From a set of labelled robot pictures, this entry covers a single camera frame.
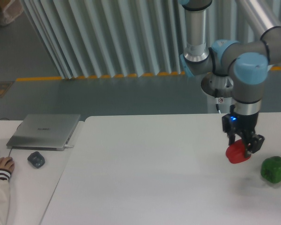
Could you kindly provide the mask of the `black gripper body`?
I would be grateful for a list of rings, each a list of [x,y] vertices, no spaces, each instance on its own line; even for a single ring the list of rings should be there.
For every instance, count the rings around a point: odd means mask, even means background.
[[[259,112],[251,115],[242,115],[236,112],[235,105],[231,105],[229,113],[222,116],[222,129],[228,135],[228,132],[238,132],[242,139],[246,134],[255,133]]]

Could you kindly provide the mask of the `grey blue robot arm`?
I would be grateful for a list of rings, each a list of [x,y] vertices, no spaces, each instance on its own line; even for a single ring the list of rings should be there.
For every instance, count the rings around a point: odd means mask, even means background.
[[[239,136],[243,157],[249,158],[262,147],[264,137],[255,132],[264,93],[268,67],[281,63],[281,22],[264,0],[238,0],[258,41],[241,44],[217,40],[207,47],[206,18],[209,0],[182,0],[185,10],[186,48],[180,59],[189,76],[211,72],[232,79],[229,113],[222,117],[222,128],[229,145]]]

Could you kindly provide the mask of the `cream sleeved forearm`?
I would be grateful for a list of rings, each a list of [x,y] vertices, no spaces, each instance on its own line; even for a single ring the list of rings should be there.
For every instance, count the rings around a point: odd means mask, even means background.
[[[0,225],[7,224],[10,203],[10,176],[11,172],[6,169],[0,169]]]

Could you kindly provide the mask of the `person's hand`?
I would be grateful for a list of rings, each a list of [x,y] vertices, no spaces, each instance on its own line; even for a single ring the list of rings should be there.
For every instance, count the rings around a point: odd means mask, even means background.
[[[15,169],[15,162],[10,162],[7,164],[7,161],[9,160],[10,157],[1,157],[0,158],[0,170],[4,170],[9,172],[10,174],[13,173]]]

